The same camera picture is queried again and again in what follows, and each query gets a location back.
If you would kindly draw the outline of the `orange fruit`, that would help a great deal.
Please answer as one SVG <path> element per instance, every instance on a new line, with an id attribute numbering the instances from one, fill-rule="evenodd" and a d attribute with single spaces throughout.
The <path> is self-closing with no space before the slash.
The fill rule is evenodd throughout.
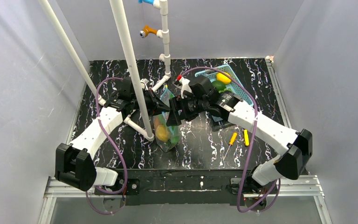
<path id="1" fill-rule="evenodd" d="M 218 72 L 216 74 L 216 80 L 222 81 L 225 85 L 230 84 L 232 80 L 230 75 L 226 72 Z"/>

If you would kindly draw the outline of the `yellow lemon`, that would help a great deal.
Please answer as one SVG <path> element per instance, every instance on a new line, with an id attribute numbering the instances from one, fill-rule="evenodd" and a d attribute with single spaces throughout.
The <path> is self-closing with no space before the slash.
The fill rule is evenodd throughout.
<path id="1" fill-rule="evenodd" d="M 168 142 L 169 138 L 170 138 L 170 132 L 167 130 L 167 127 L 164 125 L 159 125 L 156 130 L 156 137 L 158 140 L 166 143 Z"/>

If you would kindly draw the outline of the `clear zip top bag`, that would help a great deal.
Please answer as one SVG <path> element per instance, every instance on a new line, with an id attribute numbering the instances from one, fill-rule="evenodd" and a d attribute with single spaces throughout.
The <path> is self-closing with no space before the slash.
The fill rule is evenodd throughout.
<path id="1" fill-rule="evenodd" d="M 180 134 L 178 126 L 167 126 L 169 112 L 162 112 L 153 117 L 155 137 L 157 145 L 163 152 L 169 152 L 179 142 Z"/>

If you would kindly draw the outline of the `long green cucumber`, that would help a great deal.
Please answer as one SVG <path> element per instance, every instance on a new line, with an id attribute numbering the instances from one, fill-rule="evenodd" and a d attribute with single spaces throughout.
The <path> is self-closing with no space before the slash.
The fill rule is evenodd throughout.
<path id="1" fill-rule="evenodd" d="M 179 127 L 178 126 L 169 126 L 168 130 L 170 132 L 169 142 L 173 145 L 176 145 L 179 141 Z"/>

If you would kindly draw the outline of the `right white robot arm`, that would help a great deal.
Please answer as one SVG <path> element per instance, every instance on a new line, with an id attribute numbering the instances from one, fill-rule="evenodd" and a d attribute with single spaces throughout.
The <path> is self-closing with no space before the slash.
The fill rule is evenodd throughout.
<path id="1" fill-rule="evenodd" d="M 248 178 L 264 186 L 281 177 L 297 180 L 312 155 L 312 133 L 306 129 L 296 131 L 256 112 L 244 99 L 232 91 L 218 91 L 205 76 L 192 80 L 178 77 L 181 94 L 169 101 L 167 126 L 179 126 L 183 120 L 191 121 L 199 113 L 220 117 L 253 134 L 270 145 L 277 156 L 254 168 Z"/>

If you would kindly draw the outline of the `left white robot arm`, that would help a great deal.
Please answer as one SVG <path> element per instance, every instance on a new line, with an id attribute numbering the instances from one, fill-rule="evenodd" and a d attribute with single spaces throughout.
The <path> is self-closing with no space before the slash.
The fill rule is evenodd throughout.
<path id="1" fill-rule="evenodd" d="M 55 178 L 81 191 L 96 186 L 114 186 L 118 172 L 96 167 L 93 159 L 110 133 L 120 126 L 133 111 L 140 109 L 130 77 L 117 78 L 119 87 L 97 117 L 69 144 L 61 143 L 55 153 Z"/>

